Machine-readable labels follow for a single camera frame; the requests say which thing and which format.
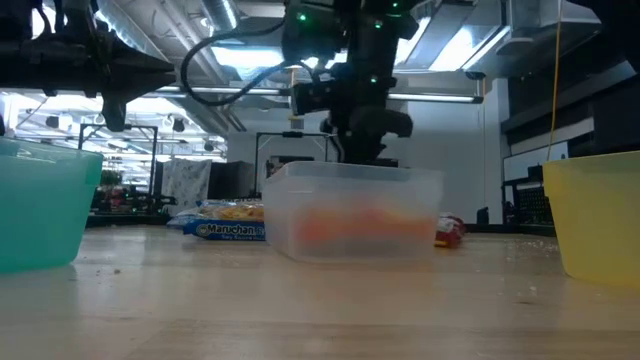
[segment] teal plastic bowl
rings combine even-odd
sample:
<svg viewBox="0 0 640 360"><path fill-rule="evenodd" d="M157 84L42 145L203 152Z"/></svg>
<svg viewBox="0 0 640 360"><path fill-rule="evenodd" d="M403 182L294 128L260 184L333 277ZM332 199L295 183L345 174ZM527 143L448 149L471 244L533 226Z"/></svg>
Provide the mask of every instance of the teal plastic bowl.
<svg viewBox="0 0 640 360"><path fill-rule="evenodd" d="M102 155L0 137L0 272L78 255Z"/></svg>

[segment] white cloth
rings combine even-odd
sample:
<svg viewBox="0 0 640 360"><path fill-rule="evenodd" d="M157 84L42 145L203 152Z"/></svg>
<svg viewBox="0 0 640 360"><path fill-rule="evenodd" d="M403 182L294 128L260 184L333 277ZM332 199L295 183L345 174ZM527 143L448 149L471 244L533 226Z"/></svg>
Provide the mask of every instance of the white cloth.
<svg viewBox="0 0 640 360"><path fill-rule="evenodd" d="M207 199L211 160L190 161L174 159L164 163L162 195L173 196L178 205L169 206L169 215L196 207L197 201Z"/></svg>

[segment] yellow plastic bowl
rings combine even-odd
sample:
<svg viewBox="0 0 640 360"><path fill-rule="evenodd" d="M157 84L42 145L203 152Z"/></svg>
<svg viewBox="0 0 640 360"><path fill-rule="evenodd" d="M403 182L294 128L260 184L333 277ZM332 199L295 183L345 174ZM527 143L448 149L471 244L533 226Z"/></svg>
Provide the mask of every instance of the yellow plastic bowl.
<svg viewBox="0 0 640 360"><path fill-rule="evenodd" d="M565 271L640 288L640 152L544 165Z"/></svg>

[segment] clear plastic container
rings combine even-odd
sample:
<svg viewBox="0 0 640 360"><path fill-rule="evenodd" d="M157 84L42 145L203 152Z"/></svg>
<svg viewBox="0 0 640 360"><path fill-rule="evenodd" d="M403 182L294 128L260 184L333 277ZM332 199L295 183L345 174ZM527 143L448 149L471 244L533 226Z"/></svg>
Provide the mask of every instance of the clear plastic container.
<svg viewBox="0 0 640 360"><path fill-rule="evenodd" d="M0 137L0 272L75 259L102 155Z"/></svg>
<svg viewBox="0 0 640 360"><path fill-rule="evenodd" d="M442 195L435 171L293 162L265 183L266 238L301 261L422 258Z"/></svg>
<svg viewBox="0 0 640 360"><path fill-rule="evenodd" d="M640 152L546 163L544 181L567 273L640 288Z"/></svg>

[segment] wooden table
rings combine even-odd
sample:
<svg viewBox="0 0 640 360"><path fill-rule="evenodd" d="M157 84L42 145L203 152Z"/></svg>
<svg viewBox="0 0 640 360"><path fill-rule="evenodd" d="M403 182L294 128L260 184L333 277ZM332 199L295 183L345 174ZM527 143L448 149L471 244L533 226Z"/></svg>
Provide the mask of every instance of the wooden table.
<svg viewBox="0 0 640 360"><path fill-rule="evenodd" d="M637 359L640 293L563 274L553 239L469 236L411 265L309 265L162 227L88 230L0 276L0 359Z"/></svg>

